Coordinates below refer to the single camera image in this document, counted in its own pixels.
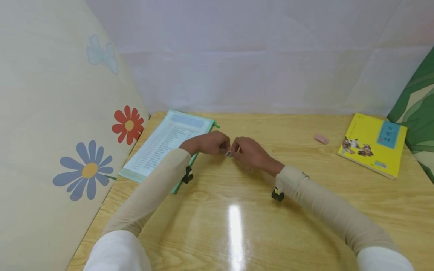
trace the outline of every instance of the white sleeve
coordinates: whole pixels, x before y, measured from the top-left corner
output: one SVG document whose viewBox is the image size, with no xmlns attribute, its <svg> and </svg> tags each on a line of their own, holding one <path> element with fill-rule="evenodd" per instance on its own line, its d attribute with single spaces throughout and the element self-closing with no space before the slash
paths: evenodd
<svg viewBox="0 0 434 271">
<path fill-rule="evenodd" d="M 413 271 L 406 257 L 388 248 L 368 247 L 357 255 L 360 271 Z"/>
<path fill-rule="evenodd" d="M 151 264 L 139 240 L 128 231 L 102 236 L 93 246 L 84 271 L 149 271 Z"/>
</svg>

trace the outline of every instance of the light blue butterfly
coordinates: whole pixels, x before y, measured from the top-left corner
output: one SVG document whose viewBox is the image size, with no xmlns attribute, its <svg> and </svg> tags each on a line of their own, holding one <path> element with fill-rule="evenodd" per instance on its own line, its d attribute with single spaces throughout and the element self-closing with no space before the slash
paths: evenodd
<svg viewBox="0 0 434 271">
<path fill-rule="evenodd" d="M 99 45 L 97 35 L 89 37 L 90 46 L 87 47 L 87 61 L 92 65 L 105 64 L 114 74 L 119 73 L 119 65 L 115 56 L 115 48 L 111 43 L 107 43 L 105 51 Z"/>
</svg>

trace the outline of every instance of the hand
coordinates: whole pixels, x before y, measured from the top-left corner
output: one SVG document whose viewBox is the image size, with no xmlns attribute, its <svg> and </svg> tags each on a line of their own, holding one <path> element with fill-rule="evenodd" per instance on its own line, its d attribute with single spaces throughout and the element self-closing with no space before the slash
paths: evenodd
<svg viewBox="0 0 434 271">
<path fill-rule="evenodd" d="M 219 132 L 212 131 L 201 134 L 184 141 L 179 148 L 184 149 L 193 156 L 195 153 L 218 155 L 229 151 L 230 138 Z"/>
<path fill-rule="evenodd" d="M 273 177 L 285 167 L 273 159 L 253 138 L 237 137 L 230 149 L 234 158 L 250 168 L 261 169 Z"/>
</svg>

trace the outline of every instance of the book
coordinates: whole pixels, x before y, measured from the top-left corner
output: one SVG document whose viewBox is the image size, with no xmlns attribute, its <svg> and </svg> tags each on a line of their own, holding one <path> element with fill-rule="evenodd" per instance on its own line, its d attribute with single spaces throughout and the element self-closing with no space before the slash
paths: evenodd
<svg viewBox="0 0 434 271">
<path fill-rule="evenodd" d="M 209 133 L 213 126 L 216 126 L 215 120 L 169 110 L 157 129 L 120 170 L 119 175 L 142 183 L 166 154 L 189 138 Z M 193 155 L 189 166 L 193 164 L 196 156 L 197 154 Z M 171 193 L 176 194 L 180 186 L 181 180 Z"/>
<path fill-rule="evenodd" d="M 390 179 L 398 177 L 407 127 L 356 113 L 338 155 Z"/>
</svg>

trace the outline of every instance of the yellow flower center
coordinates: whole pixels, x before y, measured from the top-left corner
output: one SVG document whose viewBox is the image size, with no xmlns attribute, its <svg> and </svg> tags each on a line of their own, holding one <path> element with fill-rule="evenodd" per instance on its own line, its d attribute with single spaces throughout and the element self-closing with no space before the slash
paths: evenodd
<svg viewBox="0 0 434 271">
<path fill-rule="evenodd" d="M 82 176 L 85 178 L 90 178 L 95 175 L 95 173 L 98 171 L 98 165 L 95 163 L 88 163 L 82 171 Z"/>
<path fill-rule="evenodd" d="M 127 131 L 131 131 L 134 128 L 134 122 L 132 120 L 129 120 L 127 122 L 125 122 L 125 129 L 127 129 Z"/>
</svg>

